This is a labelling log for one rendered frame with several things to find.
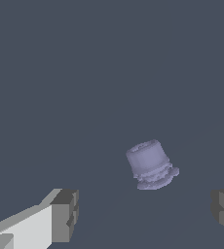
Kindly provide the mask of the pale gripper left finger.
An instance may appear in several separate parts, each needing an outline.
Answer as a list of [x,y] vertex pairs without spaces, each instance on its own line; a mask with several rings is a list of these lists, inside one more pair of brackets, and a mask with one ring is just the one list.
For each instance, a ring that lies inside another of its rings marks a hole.
[[0,249],[48,249],[69,242],[79,216],[79,191],[53,189],[38,205],[0,222]]

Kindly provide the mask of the lavender cylindrical object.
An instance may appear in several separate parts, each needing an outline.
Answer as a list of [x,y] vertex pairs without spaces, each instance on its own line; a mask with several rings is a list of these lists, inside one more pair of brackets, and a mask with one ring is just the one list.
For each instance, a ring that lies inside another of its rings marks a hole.
[[139,190],[158,190],[179,174],[156,139],[135,145],[127,150],[126,157]]

